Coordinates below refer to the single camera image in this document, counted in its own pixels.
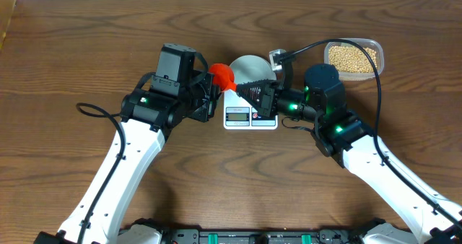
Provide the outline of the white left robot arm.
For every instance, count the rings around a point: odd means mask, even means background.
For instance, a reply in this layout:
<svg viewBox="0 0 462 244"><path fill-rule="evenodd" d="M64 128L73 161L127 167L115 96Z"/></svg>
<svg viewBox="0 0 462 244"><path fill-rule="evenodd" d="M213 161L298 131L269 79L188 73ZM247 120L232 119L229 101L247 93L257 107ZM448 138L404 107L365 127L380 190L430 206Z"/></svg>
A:
<svg viewBox="0 0 462 244"><path fill-rule="evenodd" d="M56 234L40 232L36 243L117 243L122 220L154 158L183 119L207 122L219 97L205 58L195 49L166 43L157 69L144 74L119 113L95 107L116 133L85 195Z"/></svg>

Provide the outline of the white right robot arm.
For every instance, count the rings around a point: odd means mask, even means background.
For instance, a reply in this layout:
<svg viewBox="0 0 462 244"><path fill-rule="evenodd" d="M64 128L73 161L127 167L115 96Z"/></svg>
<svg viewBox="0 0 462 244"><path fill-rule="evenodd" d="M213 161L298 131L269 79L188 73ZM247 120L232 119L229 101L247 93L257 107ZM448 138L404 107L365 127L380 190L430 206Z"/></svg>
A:
<svg viewBox="0 0 462 244"><path fill-rule="evenodd" d="M402 163L352 110L334 66L318 64L304 76L303 90L275 80L239 84L236 93L262 116L285 115L313 123L315 145L362 179L405 222L418 243L461 238L461 205L440 195Z"/></svg>

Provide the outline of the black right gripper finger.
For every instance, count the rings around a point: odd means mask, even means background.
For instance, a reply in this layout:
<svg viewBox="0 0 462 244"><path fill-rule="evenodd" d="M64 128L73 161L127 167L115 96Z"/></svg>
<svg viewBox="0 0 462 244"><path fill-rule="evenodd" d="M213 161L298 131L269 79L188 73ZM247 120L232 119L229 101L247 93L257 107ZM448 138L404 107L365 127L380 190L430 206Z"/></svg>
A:
<svg viewBox="0 0 462 244"><path fill-rule="evenodd" d="M265 92L261 88L244 89L240 96L255 109L265 108Z"/></svg>
<svg viewBox="0 0 462 244"><path fill-rule="evenodd" d="M243 91L244 89L251 89L253 87L264 88L266 85L268 85L268 86L272 86L272 85L278 86L278 81L277 80L271 80L271 79L262 79L262 80L258 80L258 81L255 81L255 82L246 82L246 83L238 84L237 87L236 87L236 90L237 91Z"/></svg>

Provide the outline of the red plastic measuring scoop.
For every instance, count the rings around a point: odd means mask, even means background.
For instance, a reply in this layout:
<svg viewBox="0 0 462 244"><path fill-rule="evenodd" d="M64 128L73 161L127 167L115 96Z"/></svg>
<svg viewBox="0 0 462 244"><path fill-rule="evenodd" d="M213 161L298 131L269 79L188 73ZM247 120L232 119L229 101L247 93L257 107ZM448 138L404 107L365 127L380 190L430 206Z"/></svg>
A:
<svg viewBox="0 0 462 244"><path fill-rule="evenodd" d="M213 64L209 69L209 73L214 75L212 83L217 85L222 92L236 90L235 75L230 66L226 64Z"/></svg>

